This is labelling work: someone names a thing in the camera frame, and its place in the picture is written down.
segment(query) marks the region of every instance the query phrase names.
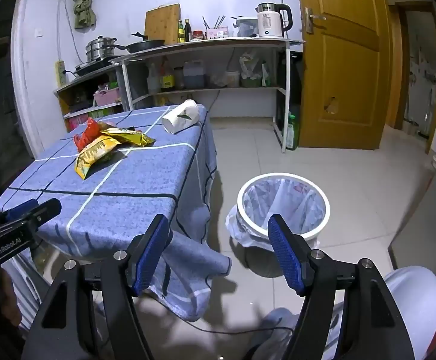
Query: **chopsticks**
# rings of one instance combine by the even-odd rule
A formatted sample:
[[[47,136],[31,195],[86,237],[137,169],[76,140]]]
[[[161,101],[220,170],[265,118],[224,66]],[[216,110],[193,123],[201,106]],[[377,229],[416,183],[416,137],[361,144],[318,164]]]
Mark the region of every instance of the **chopsticks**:
[[[208,23],[207,23],[206,20],[204,19],[204,16],[201,16],[201,17],[203,18],[204,27],[205,27],[207,30],[210,30],[210,26],[208,25]]]
[[[201,16],[201,17],[203,18],[203,23],[204,23],[205,29],[210,30],[211,28],[208,25],[208,23],[206,22],[206,20],[204,19],[204,16]],[[215,28],[215,29],[219,28],[219,26],[223,23],[223,20],[224,20],[225,17],[226,17],[225,15],[218,16],[218,19],[216,19],[216,23],[215,23],[215,26],[213,28]]]
[[[225,17],[226,17],[225,15],[223,15],[223,17],[221,17],[221,20],[219,21],[218,26],[215,27],[215,28],[219,28],[219,26],[221,25],[221,23],[223,23],[223,20],[224,20]]]

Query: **red snack bag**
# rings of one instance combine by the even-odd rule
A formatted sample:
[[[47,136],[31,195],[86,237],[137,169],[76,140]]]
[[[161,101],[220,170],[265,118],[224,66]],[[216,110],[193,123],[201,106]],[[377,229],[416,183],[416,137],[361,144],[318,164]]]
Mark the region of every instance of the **red snack bag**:
[[[88,118],[88,126],[86,127],[86,130],[84,131],[83,135],[81,137],[76,134],[73,137],[74,144],[78,148],[78,152],[81,152],[88,144],[93,142],[96,138],[98,138],[100,135],[99,132],[99,126],[98,123],[92,118]]]

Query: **wall outlet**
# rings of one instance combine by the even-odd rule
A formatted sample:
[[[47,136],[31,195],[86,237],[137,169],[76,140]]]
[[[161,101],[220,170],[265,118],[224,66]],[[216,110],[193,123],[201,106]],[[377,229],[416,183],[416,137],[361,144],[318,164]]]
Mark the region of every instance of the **wall outlet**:
[[[67,80],[66,80],[64,61],[56,61],[55,62],[55,73],[56,73],[56,82],[58,84],[58,88],[66,85]]]

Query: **blue gripper pad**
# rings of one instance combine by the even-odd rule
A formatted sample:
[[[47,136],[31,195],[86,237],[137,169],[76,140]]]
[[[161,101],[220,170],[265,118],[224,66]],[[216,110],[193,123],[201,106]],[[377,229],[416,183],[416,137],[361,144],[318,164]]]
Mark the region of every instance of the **blue gripper pad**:
[[[38,200],[30,199],[27,202],[21,203],[19,206],[9,209],[6,212],[6,220],[8,222],[16,221],[38,206]]]
[[[133,285],[135,296],[139,296],[143,290],[147,289],[151,284],[151,279],[155,273],[161,253],[166,246],[168,239],[169,224],[168,219],[164,215],[159,215],[161,218],[156,224],[153,220],[151,227],[156,226],[156,230],[148,241],[140,259],[136,264],[136,280]]]
[[[301,276],[301,263],[284,236],[281,226],[273,216],[268,221],[268,238],[275,251],[279,265],[283,270],[288,286],[295,290],[298,295],[301,295],[305,290]]]

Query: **pink box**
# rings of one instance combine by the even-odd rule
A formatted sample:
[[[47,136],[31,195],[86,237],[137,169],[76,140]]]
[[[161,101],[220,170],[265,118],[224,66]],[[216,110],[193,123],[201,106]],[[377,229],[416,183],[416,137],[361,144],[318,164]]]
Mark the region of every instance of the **pink box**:
[[[207,39],[219,39],[229,37],[228,27],[210,28],[206,30]]]
[[[108,90],[101,90],[94,95],[96,105],[107,105],[112,103],[119,103],[121,97],[119,97],[119,88],[113,88]]]
[[[85,123],[88,120],[88,114],[82,114],[78,116],[73,116],[68,119],[68,122],[70,124],[70,129],[74,130],[77,128],[81,123]]]

